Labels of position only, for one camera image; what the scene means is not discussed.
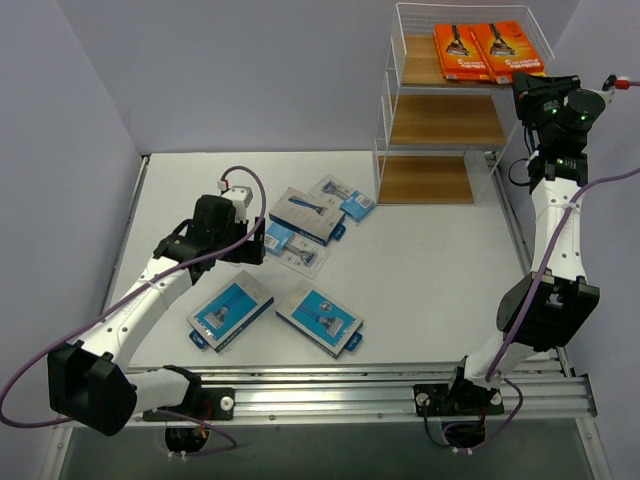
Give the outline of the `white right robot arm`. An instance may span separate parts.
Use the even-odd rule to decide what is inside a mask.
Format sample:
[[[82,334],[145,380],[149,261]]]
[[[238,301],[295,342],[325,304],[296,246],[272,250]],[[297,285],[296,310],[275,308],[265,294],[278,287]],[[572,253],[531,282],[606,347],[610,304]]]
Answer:
[[[564,347],[599,303],[582,263],[580,215],[588,184],[584,152],[594,122],[611,103],[618,78],[599,89],[578,76],[517,73],[512,92],[529,150],[526,187],[535,213],[529,272],[501,299],[496,333],[455,366],[446,384],[417,385],[422,416],[497,415],[500,386],[521,363]]]

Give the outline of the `Harry's box upper white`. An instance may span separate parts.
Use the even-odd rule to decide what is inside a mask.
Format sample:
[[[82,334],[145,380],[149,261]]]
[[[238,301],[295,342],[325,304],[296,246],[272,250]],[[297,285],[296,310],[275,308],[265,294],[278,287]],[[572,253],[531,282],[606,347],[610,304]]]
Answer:
[[[291,187],[271,208],[269,218],[324,247],[346,232],[342,210]]]

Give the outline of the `grey blue Harry's box left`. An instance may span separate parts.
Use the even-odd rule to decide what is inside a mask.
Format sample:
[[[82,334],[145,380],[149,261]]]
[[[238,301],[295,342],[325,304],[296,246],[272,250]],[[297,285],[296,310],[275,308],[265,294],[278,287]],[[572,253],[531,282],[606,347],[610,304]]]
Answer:
[[[274,303],[274,296],[241,271],[186,317],[191,342],[221,353]]]

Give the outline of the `clear blister razor pack left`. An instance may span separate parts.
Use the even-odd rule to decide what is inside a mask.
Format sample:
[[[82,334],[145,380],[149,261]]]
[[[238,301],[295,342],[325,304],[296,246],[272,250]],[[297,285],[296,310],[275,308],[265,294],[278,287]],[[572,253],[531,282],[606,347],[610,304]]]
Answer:
[[[264,246],[271,259],[309,279],[317,277],[329,257],[325,247],[277,223],[267,228]]]

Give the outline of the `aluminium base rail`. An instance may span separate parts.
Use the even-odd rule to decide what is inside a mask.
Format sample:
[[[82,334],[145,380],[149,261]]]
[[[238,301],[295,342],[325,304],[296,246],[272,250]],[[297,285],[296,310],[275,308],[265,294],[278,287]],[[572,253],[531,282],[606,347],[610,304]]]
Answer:
[[[205,386],[235,391],[234,423],[408,422],[417,384],[445,384],[454,365],[405,363],[304,367],[200,367]],[[521,419],[589,418],[597,413],[588,378],[558,359],[533,358],[502,386],[507,410],[524,400]]]

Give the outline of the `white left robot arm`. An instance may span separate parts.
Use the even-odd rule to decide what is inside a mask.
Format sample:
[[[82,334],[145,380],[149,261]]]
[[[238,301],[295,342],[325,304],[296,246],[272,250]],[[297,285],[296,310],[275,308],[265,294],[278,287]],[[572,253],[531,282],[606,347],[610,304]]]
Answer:
[[[200,411],[199,375],[174,365],[126,371],[171,304],[215,266],[214,252],[225,262],[261,264],[263,224],[255,223],[253,239],[245,237],[251,198],[246,186],[201,196],[192,218],[159,242],[123,305],[75,342],[48,354],[49,404],[55,412],[112,436],[137,413],[166,408],[190,419]]]

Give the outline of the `orange Gillette box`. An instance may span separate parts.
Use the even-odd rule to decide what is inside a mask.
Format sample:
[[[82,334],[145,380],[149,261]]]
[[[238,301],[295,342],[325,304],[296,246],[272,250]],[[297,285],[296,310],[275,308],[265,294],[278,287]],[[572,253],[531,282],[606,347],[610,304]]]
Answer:
[[[491,76],[472,38],[469,24],[436,24],[433,40],[447,81],[490,82]]]
[[[515,73],[545,75],[542,57],[517,21],[472,25],[471,37],[495,83],[510,84]]]

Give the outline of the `clear blister razor pack top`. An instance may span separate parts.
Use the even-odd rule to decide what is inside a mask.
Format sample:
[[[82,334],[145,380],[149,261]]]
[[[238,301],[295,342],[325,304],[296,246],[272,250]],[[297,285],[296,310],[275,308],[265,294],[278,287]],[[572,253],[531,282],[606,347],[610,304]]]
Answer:
[[[311,197],[341,210],[347,219],[359,224],[376,208],[376,202],[337,177],[327,174],[308,190]]]

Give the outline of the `clear blister razor pack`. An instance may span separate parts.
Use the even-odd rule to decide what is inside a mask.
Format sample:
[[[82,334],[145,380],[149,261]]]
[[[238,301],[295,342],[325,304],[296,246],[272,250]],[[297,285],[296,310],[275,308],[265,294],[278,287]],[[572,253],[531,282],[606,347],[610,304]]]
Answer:
[[[376,202],[337,177],[327,174],[308,190],[311,197],[341,210],[347,219],[359,224],[376,208]]]
[[[329,257],[325,247],[277,223],[267,228],[264,246],[271,259],[309,279],[317,277]]]

